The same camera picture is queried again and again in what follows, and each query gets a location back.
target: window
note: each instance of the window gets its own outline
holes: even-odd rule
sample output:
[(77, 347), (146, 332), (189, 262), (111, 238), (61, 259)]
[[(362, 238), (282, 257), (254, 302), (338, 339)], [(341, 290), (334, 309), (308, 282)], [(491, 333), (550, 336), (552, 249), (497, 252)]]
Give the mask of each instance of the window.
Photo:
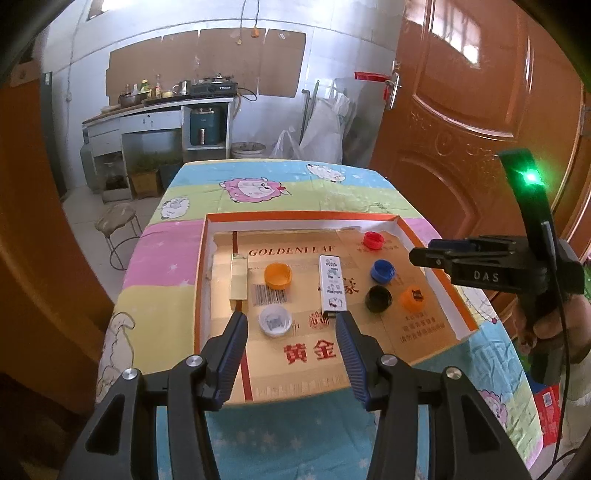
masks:
[[(425, 0), (407, 2), (407, 18), (419, 25), (424, 24)], [(431, 32), (460, 52), (468, 62), (479, 68), (480, 27), (464, 12), (446, 0), (435, 4)]]
[(131, 5), (133, 1), (134, 0), (92, 0), (88, 12), (88, 18), (86, 20), (88, 21), (109, 10), (127, 7), (128, 5)]

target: teal appliance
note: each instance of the teal appliance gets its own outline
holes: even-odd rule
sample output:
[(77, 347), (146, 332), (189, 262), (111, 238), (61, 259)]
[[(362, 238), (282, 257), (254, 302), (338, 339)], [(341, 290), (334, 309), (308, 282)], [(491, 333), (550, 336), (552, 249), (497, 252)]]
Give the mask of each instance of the teal appliance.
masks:
[(191, 111), (191, 145), (216, 145), (222, 141), (222, 112), (219, 107)]

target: human hand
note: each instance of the human hand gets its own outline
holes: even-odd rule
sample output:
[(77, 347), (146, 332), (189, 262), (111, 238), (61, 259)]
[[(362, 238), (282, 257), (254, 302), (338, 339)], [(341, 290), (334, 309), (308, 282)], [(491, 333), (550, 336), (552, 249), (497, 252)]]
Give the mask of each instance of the human hand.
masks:
[[(513, 308), (518, 349), (524, 355), (547, 352), (563, 344), (562, 324), (558, 309), (538, 320), (533, 329), (526, 327), (525, 313), (519, 302)], [(573, 295), (564, 302), (566, 328), (569, 333), (570, 362), (581, 362), (591, 350), (591, 304), (584, 295)]]

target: door handle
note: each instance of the door handle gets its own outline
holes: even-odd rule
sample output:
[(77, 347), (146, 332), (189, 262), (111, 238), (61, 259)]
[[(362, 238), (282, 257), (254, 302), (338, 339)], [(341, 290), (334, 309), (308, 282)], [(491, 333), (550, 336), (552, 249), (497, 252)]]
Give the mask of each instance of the door handle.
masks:
[(386, 80), (385, 84), (389, 91), (388, 100), (386, 101), (386, 110), (391, 110), (396, 104), (398, 90), (402, 87), (400, 84), (400, 74), (398, 72), (394, 72), (392, 74), (392, 79)]

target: bucket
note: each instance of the bucket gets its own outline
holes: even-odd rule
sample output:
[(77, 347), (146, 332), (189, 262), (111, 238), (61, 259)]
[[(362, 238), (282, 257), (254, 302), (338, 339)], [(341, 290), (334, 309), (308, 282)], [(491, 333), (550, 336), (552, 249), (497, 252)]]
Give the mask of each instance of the bucket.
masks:
[(256, 142), (237, 142), (230, 149), (232, 158), (264, 158), (266, 145)]

